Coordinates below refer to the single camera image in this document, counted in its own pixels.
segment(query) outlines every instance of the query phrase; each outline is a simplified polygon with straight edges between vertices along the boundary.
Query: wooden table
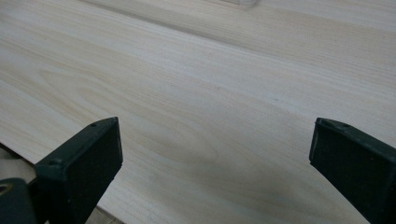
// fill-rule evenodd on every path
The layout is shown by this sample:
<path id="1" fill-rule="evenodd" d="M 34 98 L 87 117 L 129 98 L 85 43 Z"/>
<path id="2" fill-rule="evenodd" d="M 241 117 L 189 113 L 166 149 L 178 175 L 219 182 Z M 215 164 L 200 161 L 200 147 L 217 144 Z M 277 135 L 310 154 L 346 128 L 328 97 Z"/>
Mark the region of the wooden table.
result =
<path id="1" fill-rule="evenodd" d="M 367 223 L 308 154 L 316 117 L 396 146 L 395 52 L 390 0 L 4 0 L 0 142 L 118 116 L 127 223 Z"/>

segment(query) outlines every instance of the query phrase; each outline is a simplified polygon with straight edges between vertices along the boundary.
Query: black mechanical part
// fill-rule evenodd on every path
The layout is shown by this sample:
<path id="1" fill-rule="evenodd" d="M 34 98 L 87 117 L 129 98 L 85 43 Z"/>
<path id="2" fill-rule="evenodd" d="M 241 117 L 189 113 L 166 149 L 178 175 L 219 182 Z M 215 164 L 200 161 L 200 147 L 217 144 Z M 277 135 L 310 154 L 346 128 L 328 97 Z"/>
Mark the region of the black mechanical part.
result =
<path id="1" fill-rule="evenodd" d="M 121 165 L 118 118 L 97 121 L 39 161 L 36 179 L 29 185 L 17 178 L 3 181 L 0 189 L 8 184 L 13 188 L 0 193 L 1 209 L 6 204 L 14 210 L 8 213 L 11 217 L 1 211 L 0 220 L 85 223 Z M 20 222 L 21 217 L 31 222 Z"/>
<path id="2" fill-rule="evenodd" d="M 309 160 L 372 224 L 396 223 L 396 149 L 331 119 L 317 119 Z"/>

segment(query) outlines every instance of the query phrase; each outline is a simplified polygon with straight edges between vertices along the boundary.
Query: black object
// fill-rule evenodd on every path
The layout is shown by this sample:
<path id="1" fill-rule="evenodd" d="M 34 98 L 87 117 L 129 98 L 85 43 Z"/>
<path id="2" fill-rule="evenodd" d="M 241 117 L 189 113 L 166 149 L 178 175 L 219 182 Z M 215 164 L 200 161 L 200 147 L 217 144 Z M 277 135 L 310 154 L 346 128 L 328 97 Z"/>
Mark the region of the black object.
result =
<path id="1" fill-rule="evenodd" d="M 0 181 L 0 221 L 84 223 L 121 164 L 118 118 L 97 121 L 39 161 L 29 186 Z"/>
<path id="2" fill-rule="evenodd" d="M 309 160 L 370 223 L 396 223 L 395 148 L 345 123 L 317 119 Z"/>

